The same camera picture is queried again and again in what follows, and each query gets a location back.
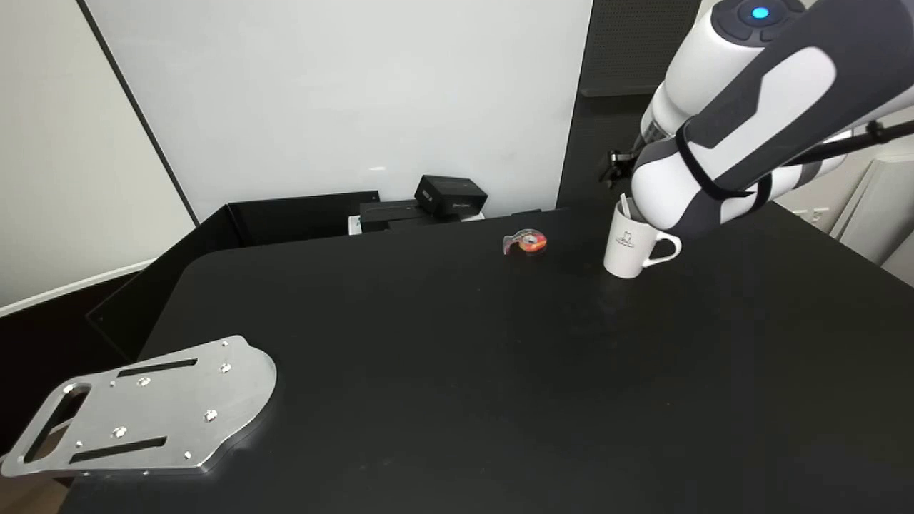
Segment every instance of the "white wall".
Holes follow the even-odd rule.
[[[914,161],[875,161],[841,242],[871,263],[885,263],[914,229]]]
[[[804,216],[808,226],[832,231],[868,168],[871,153],[849,156],[832,173],[781,196],[778,203]]]
[[[191,229],[75,0],[0,2],[0,313]]]
[[[558,199],[592,0],[88,0],[194,211],[465,173]]]

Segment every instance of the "metal plate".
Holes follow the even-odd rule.
[[[187,470],[241,435],[267,408],[277,366],[242,338],[127,368],[85,373],[50,395],[2,462],[7,478],[75,470]],[[64,402],[75,402],[58,446],[31,456]]]

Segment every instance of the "black tabletop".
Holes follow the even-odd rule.
[[[548,252],[502,256],[515,229]],[[224,252],[148,352],[245,333],[280,386],[200,480],[68,512],[914,512],[914,295],[778,205],[638,283],[594,211]]]

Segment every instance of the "mug handle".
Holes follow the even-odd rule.
[[[675,253],[669,253],[669,256],[661,256],[661,261],[648,261],[645,263],[645,269],[655,269],[655,266],[664,266],[664,263],[671,263],[671,261],[678,261],[681,253],[684,253],[684,239],[681,238],[675,238],[675,233],[657,233],[657,239],[669,239],[669,242],[675,242]]]

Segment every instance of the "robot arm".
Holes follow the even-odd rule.
[[[914,0],[722,0],[678,51],[644,119],[641,216],[701,233],[841,161],[791,165],[914,102]]]

